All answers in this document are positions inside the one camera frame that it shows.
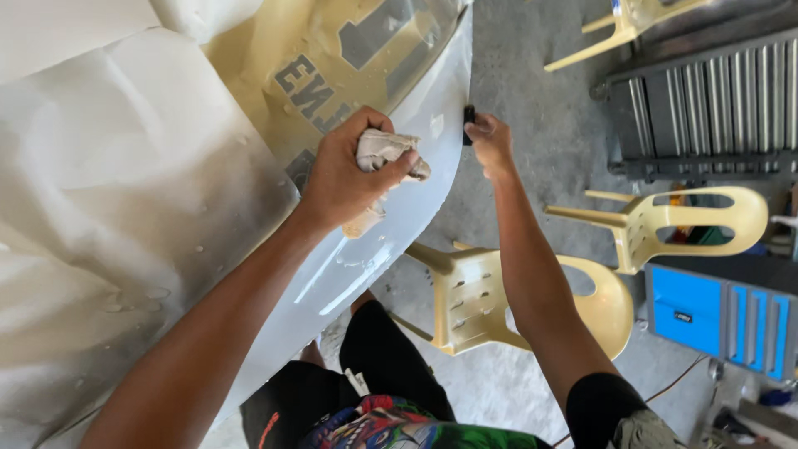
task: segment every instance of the plastic chair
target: plastic chair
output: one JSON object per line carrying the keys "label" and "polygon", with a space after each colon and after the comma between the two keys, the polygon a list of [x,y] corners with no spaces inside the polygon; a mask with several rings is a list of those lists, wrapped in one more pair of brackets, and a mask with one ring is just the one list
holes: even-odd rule
{"label": "plastic chair", "polygon": [[547,72],[562,69],[576,62],[592,58],[597,54],[632,42],[650,27],[671,18],[711,3],[712,0],[681,0],[673,5],[663,6],[660,0],[613,0],[613,14],[600,18],[582,27],[583,33],[600,30],[615,24],[615,33],[605,41],[572,54],[567,58],[552,62],[544,69]]}
{"label": "plastic chair", "polygon": [[[654,198],[670,195],[722,195],[734,205],[722,209],[654,205]],[[616,272],[634,275],[651,257],[675,256],[731,256],[751,248],[768,226],[768,204],[751,189],[743,187],[710,187],[658,193],[636,197],[622,193],[585,191],[593,198],[622,201],[626,207],[620,213],[597,210],[547,206],[545,213],[557,217],[586,221],[593,226],[608,228],[615,237],[618,252]],[[725,226],[734,231],[734,238],[719,245],[689,245],[662,243],[657,230],[669,226]]]}
{"label": "plastic chair", "polygon": [[[405,254],[426,264],[435,285],[435,335],[391,313],[391,317],[436,348],[454,356],[492,341],[530,350],[522,336],[507,327],[509,307],[504,293],[500,252],[455,242],[458,252],[440,252],[413,243]],[[618,275],[578,257],[557,256],[560,264],[585,272],[595,283],[590,296],[574,296],[585,325],[614,359],[632,332],[632,297]]]}

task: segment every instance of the gray floor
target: gray floor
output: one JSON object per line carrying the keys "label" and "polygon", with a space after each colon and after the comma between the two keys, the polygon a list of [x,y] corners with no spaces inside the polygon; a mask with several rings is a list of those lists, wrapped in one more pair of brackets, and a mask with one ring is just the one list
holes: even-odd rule
{"label": "gray floor", "polygon": [[[668,187],[634,186],[606,171],[608,155],[617,152],[617,138],[606,106],[592,101],[587,91],[620,58],[619,51],[555,74],[543,71],[544,62],[606,37],[609,30],[582,36],[580,26],[608,14],[610,2],[479,0],[474,8],[472,102],[479,111],[492,112],[512,126],[516,164],[549,243],[558,254],[615,264],[609,231],[543,215],[543,207],[553,204],[612,210],[614,205],[607,201],[586,199],[587,188],[652,193]],[[489,248],[499,244],[492,189],[470,149],[463,152],[446,202],[418,240],[449,251],[455,239]],[[585,290],[584,279],[571,279],[577,292]],[[642,279],[627,280],[636,301],[641,301]],[[432,331],[433,288],[423,265],[400,258],[373,291],[398,315]],[[347,312],[322,334],[329,368],[340,369],[338,349],[348,320]],[[493,344],[450,357],[411,338],[446,388],[459,421],[535,433],[552,443],[568,432],[529,352]],[[648,397],[676,379],[697,356],[635,328],[615,363]],[[712,395],[705,364],[651,404],[685,440]],[[240,418],[233,417],[208,436],[203,448],[244,447],[239,428]]]}

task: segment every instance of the chair leg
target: chair leg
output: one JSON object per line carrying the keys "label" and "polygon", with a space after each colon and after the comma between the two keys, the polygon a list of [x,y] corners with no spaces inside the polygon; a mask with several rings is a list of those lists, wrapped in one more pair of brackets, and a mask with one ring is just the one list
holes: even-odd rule
{"label": "chair leg", "polygon": [[452,246],[454,247],[454,249],[456,249],[458,251],[465,251],[467,249],[474,249],[474,247],[471,246],[470,244],[460,243],[457,240],[452,242]]}
{"label": "chair leg", "polygon": [[625,193],[600,192],[598,190],[585,190],[585,197],[603,198],[605,200],[621,201],[624,203],[630,203],[638,199],[635,195],[627,195]]}
{"label": "chair leg", "polygon": [[447,275],[454,269],[454,262],[452,262],[452,257],[449,254],[420,243],[413,242],[405,250],[405,254],[442,275]]}
{"label": "chair leg", "polygon": [[634,30],[628,30],[627,32],[621,32],[621,33],[619,33],[616,30],[615,34],[613,34],[612,37],[607,39],[606,41],[601,41],[598,44],[587,47],[586,49],[576,52],[567,58],[560,59],[557,62],[552,62],[548,66],[545,66],[544,69],[547,72],[560,70],[563,67],[570,66],[571,64],[575,64],[576,62],[592,58],[597,54],[602,54],[605,51],[612,50],[613,48],[618,46],[622,46],[627,42],[632,42],[636,37],[637,34],[634,32]]}
{"label": "chair leg", "polygon": [[424,332],[421,329],[417,328],[415,325],[408,323],[399,316],[395,315],[393,312],[388,312],[388,316],[390,316],[392,320],[396,321],[397,324],[400,324],[401,326],[405,327],[407,330],[411,331],[412,333],[416,334],[422,339],[427,340],[429,343],[432,343],[433,336],[429,335],[427,332]]}
{"label": "chair leg", "polygon": [[559,206],[546,206],[543,211],[555,217],[571,218],[572,220],[586,221],[591,225],[607,228],[623,228],[626,226],[626,215],[622,213],[602,212],[598,210],[564,208]]}
{"label": "chair leg", "polygon": [[613,24],[615,24],[615,16],[613,14],[609,14],[594,22],[586,23],[585,26],[582,27],[582,34],[592,33],[596,30],[601,30],[602,28],[606,28]]}

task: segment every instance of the blue drawer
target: blue drawer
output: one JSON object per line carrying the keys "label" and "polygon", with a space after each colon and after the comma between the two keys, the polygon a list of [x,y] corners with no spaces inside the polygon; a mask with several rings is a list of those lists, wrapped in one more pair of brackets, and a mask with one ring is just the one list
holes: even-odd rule
{"label": "blue drawer", "polygon": [[712,356],[720,355],[721,283],[663,268],[651,270],[654,331]]}

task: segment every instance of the black shorts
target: black shorts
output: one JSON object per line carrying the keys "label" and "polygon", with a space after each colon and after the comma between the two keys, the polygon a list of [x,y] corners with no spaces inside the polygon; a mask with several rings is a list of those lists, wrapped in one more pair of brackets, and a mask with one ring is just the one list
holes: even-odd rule
{"label": "black shorts", "polygon": [[[372,394],[414,402],[440,421],[454,421],[446,391],[413,343],[377,301],[352,317],[339,354],[341,369],[363,373]],[[249,447],[296,447],[319,422],[360,397],[343,374],[291,361],[241,406]]]}

